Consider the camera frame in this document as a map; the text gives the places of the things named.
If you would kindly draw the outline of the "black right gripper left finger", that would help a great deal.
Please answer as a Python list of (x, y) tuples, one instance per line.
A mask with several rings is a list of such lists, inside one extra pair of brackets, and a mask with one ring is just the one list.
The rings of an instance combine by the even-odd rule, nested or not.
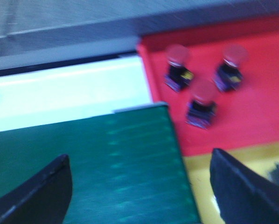
[(61, 224), (72, 198), (67, 154), (0, 198), (0, 224)]

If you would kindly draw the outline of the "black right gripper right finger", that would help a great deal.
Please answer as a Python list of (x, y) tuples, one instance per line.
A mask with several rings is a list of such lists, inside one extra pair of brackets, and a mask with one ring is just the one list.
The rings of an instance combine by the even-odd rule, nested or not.
[(227, 224), (279, 224), (279, 186), (215, 148), (210, 184)]

